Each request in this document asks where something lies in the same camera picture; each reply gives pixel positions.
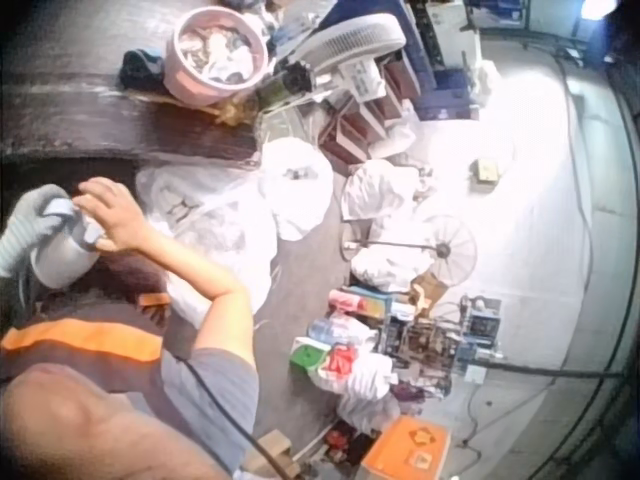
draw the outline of white floor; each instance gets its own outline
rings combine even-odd
[[[485,42],[483,55],[496,62],[503,82],[482,126],[423,125],[412,149],[427,155],[440,180],[433,213],[462,218],[478,243],[473,275],[448,296],[503,300],[499,340],[509,363],[602,369],[629,296],[636,241],[635,187],[620,112],[601,78],[576,70],[568,120],[564,84],[549,55],[506,42]],[[488,195],[469,191],[467,169],[478,156],[496,158],[504,171]],[[450,397],[427,403],[423,417],[454,434],[443,478],[476,458],[455,448],[473,427],[471,395],[479,423],[471,445],[482,458],[461,478],[527,478],[593,389],[588,382],[548,384],[490,372],[477,392],[460,380]]]

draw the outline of light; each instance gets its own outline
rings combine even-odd
[[[602,20],[605,15],[613,12],[617,6],[618,0],[584,0],[582,18],[585,20]]]

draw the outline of orange stripe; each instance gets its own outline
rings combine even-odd
[[[0,345],[7,350],[16,350],[42,340],[141,362],[157,360],[162,351],[162,337],[157,335],[121,323],[85,322],[75,318],[38,323],[23,330],[12,328]]]

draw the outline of bare hand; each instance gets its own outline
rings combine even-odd
[[[73,199],[76,207],[104,228],[106,238],[96,243],[103,252],[138,250],[151,227],[131,192],[108,178],[95,177],[78,187],[83,195]]]

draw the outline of bare forearm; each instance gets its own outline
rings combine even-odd
[[[149,228],[139,253],[190,284],[200,295],[214,300],[229,293],[245,293],[237,277],[222,265],[180,242]]]

